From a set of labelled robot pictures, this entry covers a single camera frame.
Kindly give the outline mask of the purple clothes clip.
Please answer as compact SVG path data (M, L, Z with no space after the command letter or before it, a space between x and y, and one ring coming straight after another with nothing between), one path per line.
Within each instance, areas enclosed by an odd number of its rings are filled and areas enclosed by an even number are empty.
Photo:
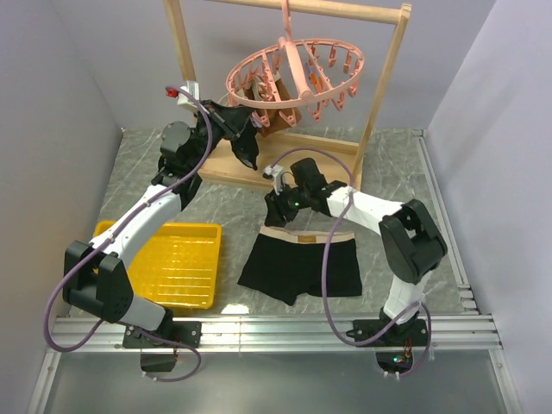
M257 128L257 129L262 128L262 124L256 118L251 116L250 119L251 119L251 123L254 125L255 128Z

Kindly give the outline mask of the black underwear beige waistband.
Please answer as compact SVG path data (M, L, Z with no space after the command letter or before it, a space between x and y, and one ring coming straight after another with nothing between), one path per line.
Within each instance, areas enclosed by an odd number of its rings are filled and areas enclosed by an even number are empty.
M322 231L261 227L238 284L290 306L302 294L320 297L328 236ZM329 298L355 298L362 294L356 249L353 232L333 235L327 264Z

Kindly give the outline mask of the pink round clip hanger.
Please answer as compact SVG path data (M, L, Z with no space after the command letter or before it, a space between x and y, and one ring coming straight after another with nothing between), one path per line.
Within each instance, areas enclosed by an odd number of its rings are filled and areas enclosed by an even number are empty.
M363 52L346 41L295 40L290 4L280 6L285 34L237 64L225 81L227 104L253 108L265 128L271 126L271 112L295 127L300 107L316 122L330 105L343 110L346 99L357 94L366 63Z

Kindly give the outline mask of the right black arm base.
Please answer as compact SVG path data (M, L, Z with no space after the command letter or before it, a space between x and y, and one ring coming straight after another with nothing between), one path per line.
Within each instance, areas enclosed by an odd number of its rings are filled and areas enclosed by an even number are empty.
M375 358L385 376L393 375L397 380L416 371L431 355L431 324L418 317L403 324L394 324L384 330L390 319L356 319L346 336L359 347L359 342L370 339L364 347L376 348Z

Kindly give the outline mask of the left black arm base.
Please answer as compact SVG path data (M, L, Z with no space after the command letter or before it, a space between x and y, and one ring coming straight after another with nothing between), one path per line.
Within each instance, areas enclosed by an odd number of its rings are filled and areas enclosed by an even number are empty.
M157 331L147 331L135 326L125 328L122 348L140 350L142 375L158 382L177 382L194 375L202 365L198 348L202 335L199 321L169 321L166 327ZM180 377L167 377L177 366L180 351L190 351L196 362L191 371Z

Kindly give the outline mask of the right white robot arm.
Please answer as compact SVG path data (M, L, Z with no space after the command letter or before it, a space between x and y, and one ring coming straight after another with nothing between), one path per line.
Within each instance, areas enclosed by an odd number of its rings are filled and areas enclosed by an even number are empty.
M425 204L417 199L400 203L370 196L342 181L327 181L312 158L294 163L294 186L284 168L266 166L263 177L273 182L265 196L266 225L283 227L302 209L356 223L379 235L393 278L381 314L381 337L400 344L411 333L430 275L448 253L448 246Z

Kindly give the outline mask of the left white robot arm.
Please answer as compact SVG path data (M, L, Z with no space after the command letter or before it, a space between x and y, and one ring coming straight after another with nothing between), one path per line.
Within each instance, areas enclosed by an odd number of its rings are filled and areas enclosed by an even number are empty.
M128 276L133 259L195 197L202 183L198 170L220 141L229 141L242 164L257 167L252 109L210 100L200 106L195 126L172 122L162 130L158 171L140 200L102 234L73 242L65 253L63 300L102 321L143 329L155 347L173 339L173 315L134 292Z

